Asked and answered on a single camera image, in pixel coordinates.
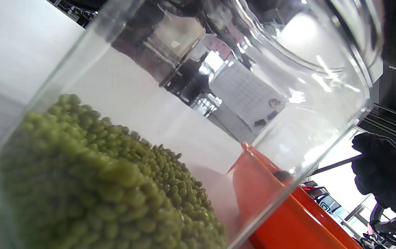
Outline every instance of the white table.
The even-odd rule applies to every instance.
[[[0,0],[0,139],[83,31],[45,0]]]

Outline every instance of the black cloth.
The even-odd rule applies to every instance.
[[[359,192],[373,194],[383,208],[396,212],[396,143],[372,133],[359,134],[352,142],[364,155],[351,165]]]

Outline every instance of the pile of green beans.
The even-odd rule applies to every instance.
[[[28,249],[224,249],[181,153],[100,118],[75,94],[28,112],[0,157],[3,210]]]

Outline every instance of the red plastic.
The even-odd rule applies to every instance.
[[[251,145],[230,172],[242,224],[255,219],[282,196],[292,178],[279,181],[280,170]],[[250,237],[256,249],[361,249],[348,234],[302,189],[298,188]]]

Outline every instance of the glass jar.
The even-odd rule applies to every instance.
[[[371,106],[339,19],[322,0],[110,0],[1,146],[15,248],[242,244]],[[240,214],[249,146],[276,181]]]

